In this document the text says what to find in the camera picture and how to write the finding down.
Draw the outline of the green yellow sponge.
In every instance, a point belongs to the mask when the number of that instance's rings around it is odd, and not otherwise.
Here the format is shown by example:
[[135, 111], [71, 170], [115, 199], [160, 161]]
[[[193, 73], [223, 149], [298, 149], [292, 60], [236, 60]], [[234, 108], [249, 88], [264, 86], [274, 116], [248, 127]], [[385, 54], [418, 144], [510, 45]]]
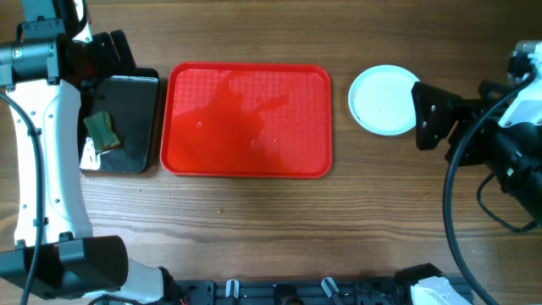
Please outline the green yellow sponge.
[[121, 141], [113, 130], [113, 122], [108, 112], [97, 112], [84, 118], [83, 122], [97, 154], [105, 153], [121, 146]]

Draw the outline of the white plate top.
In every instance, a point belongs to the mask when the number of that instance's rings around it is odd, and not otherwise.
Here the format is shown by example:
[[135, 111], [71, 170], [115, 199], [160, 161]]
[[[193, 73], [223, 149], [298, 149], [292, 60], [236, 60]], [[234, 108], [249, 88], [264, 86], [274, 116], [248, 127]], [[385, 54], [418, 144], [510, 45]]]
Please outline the white plate top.
[[348, 91], [354, 120], [379, 136], [399, 136], [416, 126], [412, 88], [419, 79], [409, 70], [382, 64], [363, 71]]

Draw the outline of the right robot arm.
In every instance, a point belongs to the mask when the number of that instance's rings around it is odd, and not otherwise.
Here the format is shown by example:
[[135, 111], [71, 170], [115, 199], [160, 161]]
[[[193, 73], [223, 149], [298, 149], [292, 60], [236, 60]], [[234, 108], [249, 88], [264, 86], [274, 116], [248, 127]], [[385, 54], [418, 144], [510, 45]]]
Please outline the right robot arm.
[[505, 86], [482, 81], [478, 99], [465, 99], [417, 81], [412, 87], [419, 150], [435, 149], [446, 139], [442, 208], [445, 235], [456, 266], [473, 291], [487, 304], [495, 299], [479, 284], [458, 246], [452, 220], [452, 191], [461, 166], [484, 164], [486, 182], [497, 180], [530, 215], [522, 227], [488, 216], [507, 230], [522, 234], [541, 226], [541, 43], [520, 41], [507, 68]]

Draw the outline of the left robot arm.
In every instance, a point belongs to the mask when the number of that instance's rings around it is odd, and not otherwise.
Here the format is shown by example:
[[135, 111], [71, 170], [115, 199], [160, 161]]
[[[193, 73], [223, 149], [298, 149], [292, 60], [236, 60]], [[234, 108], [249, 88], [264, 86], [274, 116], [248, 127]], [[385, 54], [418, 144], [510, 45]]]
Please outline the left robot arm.
[[118, 236], [95, 236], [80, 182], [81, 93], [135, 64], [121, 32], [113, 59], [90, 36], [83, 1], [25, 1], [16, 37], [1, 46], [1, 98], [14, 120], [19, 215], [1, 276], [20, 301], [87, 298], [92, 304], [181, 304], [171, 274], [129, 258]]

